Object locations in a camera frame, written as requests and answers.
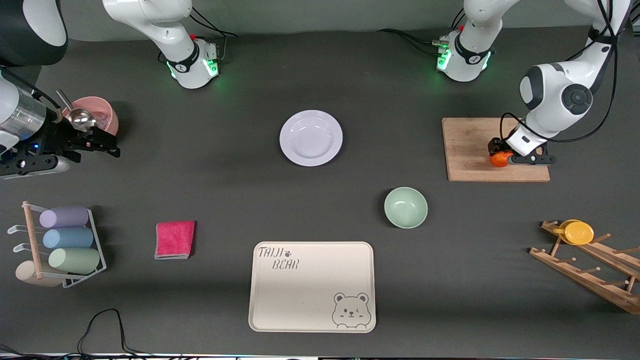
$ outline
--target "metal ladle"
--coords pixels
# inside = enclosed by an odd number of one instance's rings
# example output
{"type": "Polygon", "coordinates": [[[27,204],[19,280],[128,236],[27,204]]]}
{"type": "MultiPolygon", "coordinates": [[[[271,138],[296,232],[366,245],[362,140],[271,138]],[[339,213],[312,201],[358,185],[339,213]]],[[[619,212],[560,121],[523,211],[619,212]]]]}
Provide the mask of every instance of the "metal ladle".
{"type": "Polygon", "coordinates": [[[82,132],[87,132],[93,126],[98,126],[98,123],[95,121],[93,114],[89,112],[87,109],[83,108],[74,108],[74,105],[69,101],[69,98],[65,95],[62,90],[56,90],[56,94],[62,99],[62,102],[69,108],[69,114],[67,118],[71,122],[71,125],[74,129],[82,132]]]}

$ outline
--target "dark gray tabletop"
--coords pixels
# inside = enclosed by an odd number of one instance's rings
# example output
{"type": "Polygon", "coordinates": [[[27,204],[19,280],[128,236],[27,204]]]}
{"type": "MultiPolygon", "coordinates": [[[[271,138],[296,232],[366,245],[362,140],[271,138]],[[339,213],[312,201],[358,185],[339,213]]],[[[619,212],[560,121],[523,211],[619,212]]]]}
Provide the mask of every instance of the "dark gray tabletop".
{"type": "MultiPolygon", "coordinates": [[[[178,86],[150,41],[72,42],[38,85],[112,101],[122,157],[84,154],[67,173],[0,183],[0,227],[24,221],[23,200],[92,207],[109,268],[70,289],[30,286],[13,274],[28,254],[11,252],[26,237],[3,236],[0,341],[72,351],[91,316],[116,307],[129,345],[156,353],[637,359],[640,318],[525,251],[553,241],[538,222],[567,218],[612,233],[613,247],[640,245],[640,68],[625,35],[609,121],[588,140],[552,144],[558,162],[551,182],[538,184],[448,182],[440,121],[524,115],[525,71],[580,49],[585,28],[507,29],[486,72],[467,84],[386,33],[232,39],[220,78],[199,90],[178,86]],[[278,146],[282,124],[306,109],[327,111],[344,131],[340,154],[322,167],[293,165],[278,146]],[[397,186],[427,198],[422,226],[396,229],[382,215],[397,186]],[[155,224],[189,219],[198,220],[195,255],[154,260],[155,224]],[[369,242],[376,328],[253,332],[252,250],[265,240],[369,242]]],[[[600,121],[607,74],[590,114],[562,136],[600,121]]],[[[559,252],[572,255],[579,267],[595,264],[569,246],[559,252]]],[[[86,351],[119,351],[114,316],[92,331],[86,351]]]]}

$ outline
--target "gray wall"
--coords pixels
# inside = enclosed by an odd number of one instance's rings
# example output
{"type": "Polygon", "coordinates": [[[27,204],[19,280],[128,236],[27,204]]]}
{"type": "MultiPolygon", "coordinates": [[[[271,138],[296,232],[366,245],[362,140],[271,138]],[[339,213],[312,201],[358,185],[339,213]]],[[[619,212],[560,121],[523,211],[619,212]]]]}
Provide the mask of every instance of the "gray wall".
{"type": "MultiPolygon", "coordinates": [[[[444,28],[462,0],[193,0],[193,5],[220,29],[245,33],[370,31],[381,28],[444,28]]],[[[101,0],[61,0],[69,37],[75,40],[134,40],[145,37],[115,22],[101,0]]],[[[190,33],[211,32],[191,19],[190,33]]],[[[585,25],[590,21],[562,0],[523,0],[504,17],[507,28],[585,25]]]]}

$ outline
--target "folded towel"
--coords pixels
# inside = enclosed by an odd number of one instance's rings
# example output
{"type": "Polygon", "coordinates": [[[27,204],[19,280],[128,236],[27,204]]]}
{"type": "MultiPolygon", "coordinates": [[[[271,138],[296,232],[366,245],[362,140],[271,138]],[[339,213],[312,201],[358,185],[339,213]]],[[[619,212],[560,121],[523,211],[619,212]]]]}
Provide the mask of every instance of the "folded towel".
{"type": "Polygon", "coordinates": [[[156,260],[188,259],[195,221],[161,222],[156,225],[156,260]]]}

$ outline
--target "bear drawing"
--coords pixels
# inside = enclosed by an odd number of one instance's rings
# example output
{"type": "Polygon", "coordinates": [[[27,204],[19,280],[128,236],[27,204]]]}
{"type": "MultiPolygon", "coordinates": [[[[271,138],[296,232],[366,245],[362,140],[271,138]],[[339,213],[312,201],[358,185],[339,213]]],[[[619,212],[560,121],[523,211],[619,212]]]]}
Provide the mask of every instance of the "bear drawing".
{"type": "Polygon", "coordinates": [[[367,303],[369,296],[365,293],[359,293],[357,296],[344,296],[343,293],[337,293],[333,296],[335,309],[333,310],[333,322],[338,329],[348,328],[367,328],[371,322],[371,314],[367,303]]]}

